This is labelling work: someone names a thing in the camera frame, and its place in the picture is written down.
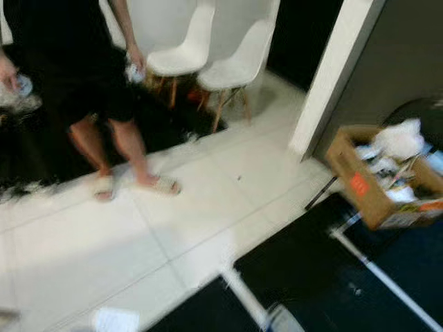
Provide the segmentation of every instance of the hand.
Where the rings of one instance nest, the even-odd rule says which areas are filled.
[[[3,82],[9,91],[16,91],[19,89],[17,68],[15,68],[14,64],[4,53],[0,54],[0,82]]]
[[[146,60],[138,46],[136,44],[129,45],[127,52],[129,53],[132,63],[135,64],[138,71],[142,73],[146,69]]]

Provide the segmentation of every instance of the foot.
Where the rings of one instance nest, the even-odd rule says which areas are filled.
[[[137,179],[137,183],[147,189],[176,196],[180,194],[181,187],[176,180],[166,177],[147,175]]]
[[[98,201],[110,201],[114,197],[114,180],[110,169],[98,171],[98,177],[94,187],[94,196]]]

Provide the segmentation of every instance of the white tile floor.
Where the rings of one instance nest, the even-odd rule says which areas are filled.
[[[252,127],[230,121],[150,156],[155,172],[183,183],[176,198],[131,186],[123,165],[110,203],[89,196],[86,176],[0,206],[0,307],[21,312],[10,331],[80,331],[101,306],[138,311],[149,326],[302,214],[329,176],[287,149],[304,93],[271,74],[263,89]]]

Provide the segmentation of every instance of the slipper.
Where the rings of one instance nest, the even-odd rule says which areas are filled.
[[[173,178],[168,178],[167,176],[160,176],[157,182],[153,185],[138,185],[143,189],[151,190],[153,192],[158,192],[160,194],[177,196],[181,192],[181,186]]]
[[[99,199],[100,194],[111,194],[108,199]],[[93,195],[97,201],[112,201],[114,199],[114,177],[113,176],[101,176],[94,180]]]

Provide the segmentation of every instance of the white paper on floor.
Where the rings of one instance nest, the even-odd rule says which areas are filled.
[[[140,315],[120,309],[101,308],[94,322],[96,332],[137,332]]]

